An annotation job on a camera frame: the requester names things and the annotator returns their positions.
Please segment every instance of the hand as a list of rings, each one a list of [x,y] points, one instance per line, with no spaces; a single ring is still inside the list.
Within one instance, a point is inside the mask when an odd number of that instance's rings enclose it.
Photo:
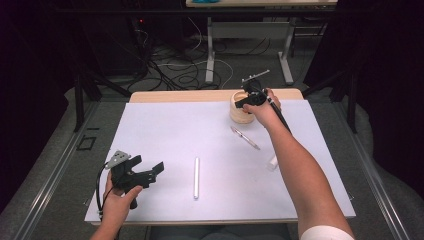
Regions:
[[[274,95],[274,92],[269,88],[267,88],[267,91],[268,91],[268,96],[272,100],[274,100],[275,105],[277,105],[277,107],[280,108],[281,103],[278,100],[278,98]],[[249,104],[244,104],[243,105],[243,111],[255,114],[256,119],[258,119],[258,121],[262,125],[264,125],[264,127],[267,128],[267,129],[273,123],[276,123],[276,122],[280,123],[280,120],[279,120],[277,114],[275,114],[271,105],[267,101],[264,102],[260,106],[252,106],[252,105],[249,105]]]
[[[102,223],[91,239],[114,239],[128,216],[132,200],[138,196],[142,189],[141,186],[136,186],[122,196],[124,191],[113,188],[111,173],[109,172],[103,194]]]

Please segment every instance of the background desk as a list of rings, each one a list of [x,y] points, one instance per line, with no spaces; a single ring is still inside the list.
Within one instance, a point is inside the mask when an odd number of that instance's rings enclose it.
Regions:
[[[212,8],[212,7],[298,7],[317,5],[336,5],[337,0],[221,0],[217,3],[193,3],[186,0],[187,7]],[[293,77],[287,62],[287,56],[296,26],[296,18],[289,22],[213,22],[208,17],[208,63],[205,81],[213,82],[213,69],[215,52],[213,38],[272,38],[285,39],[282,52],[278,57],[286,84],[292,85]]]
[[[134,167],[135,172],[149,170],[161,161],[165,170],[139,195],[140,207],[130,211],[127,224],[297,221],[281,174],[266,169],[274,156],[268,133],[256,120],[243,125],[229,117],[229,99],[236,91],[134,94],[126,105],[107,160],[121,150],[142,156],[143,162]],[[283,114],[293,134],[317,158],[345,215],[355,216],[309,103],[301,100],[298,90],[275,93],[283,99]],[[231,125],[252,138],[261,150],[233,134]],[[200,158],[198,200],[193,198],[195,157]],[[96,201],[92,201],[85,220],[98,224],[96,210]]]

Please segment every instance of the gray floor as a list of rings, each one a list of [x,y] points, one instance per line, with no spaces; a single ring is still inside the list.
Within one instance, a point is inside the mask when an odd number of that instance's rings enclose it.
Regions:
[[[225,53],[230,50],[231,52],[246,53],[261,42],[260,39],[221,41],[216,44],[217,51],[219,47],[226,46]],[[319,41],[318,37],[297,39],[295,57],[289,59],[293,78],[296,80],[291,87],[301,90],[306,88],[302,84],[302,80]],[[264,86],[288,87],[282,78],[277,59],[277,52],[281,50],[281,46],[281,42],[273,40],[268,50],[261,55],[234,56],[218,53],[216,58],[223,62],[218,61],[215,70],[222,79],[221,86],[232,76],[225,83],[224,88],[238,89],[242,78],[270,69],[271,72],[261,79]],[[256,50],[261,52],[264,49],[266,49],[266,42]],[[193,51],[191,54],[201,55],[198,51]],[[179,74],[166,68],[163,71],[169,76]],[[204,81],[203,76],[204,71],[200,71],[198,77],[200,82]],[[123,87],[128,86],[125,85],[124,77],[114,78],[113,81],[122,84]],[[154,86],[155,82],[156,80],[143,80],[135,83],[130,90],[147,90]],[[92,197],[95,176],[105,160],[124,104],[128,101],[108,88],[101,87],[101,89],[104,94],[101,102],[86,102],[86,125],[77,134],[73,134],[72,131],[76,118],[73,107],[73,91],[68,92],[70,106],[67,112],[26,181],[0,216],[0,239],[87,239],[95,231],[95,227],[84,222],[83,218],[87,210],[84,203],[86,199]],[[166,87],[162,85],[158,90],[166,90]],[[308,100],[346,189],[354,197],[352,204],[358,216],[350,219],[349,222],[357,238],[408,239],[409,236],[409,239],[424,239],[420,229],[420,226],[424,226],[422,199],[396,178],[379,169],[378,166],[379,175],[372,176],[371,180],[366,177],[367,170],[364,169],[361,156],[363,158],[363,154],[365,154],[366,158],[372,153],[372,132],[367,115],[361,108],[358,109],[359,133],[352,136],[343,120],[345,103],[331,103],[328,99],[329,91],[330,89],[323,89],[308,97]],[[77,145],[88,137],[95,138],[91,151],[78,149]],[[359,145],[363,148],[362,155],[358,153],[358,143],[355,142],[355,139],[360,141]],[[389,220],[387,219],[393,214],[390,215],[391,210],[389,210],[389,216],[387,216],[387,213],[382,211],[387,204],[385,205],[384,201],[377,201],[379,199],[378,192],[376,193],[370,187],[373,179],[380,178],[383,179],[383,185],[386,186],[383,190],[387,191],[390,196],[389,203],[393,203],[395,209],[400,209],[395,212],[401,219],[400,227],[395,223],[393,229],[388,224]],[[406,228],[408,235],[395,233],[399,229],[403,230],[402,227]],[[289,228],[293,239],[297,239],[296,225],[290,224]],[[145,227],[138,226],[124,227],[121,239],[144,239],[146,230]]]

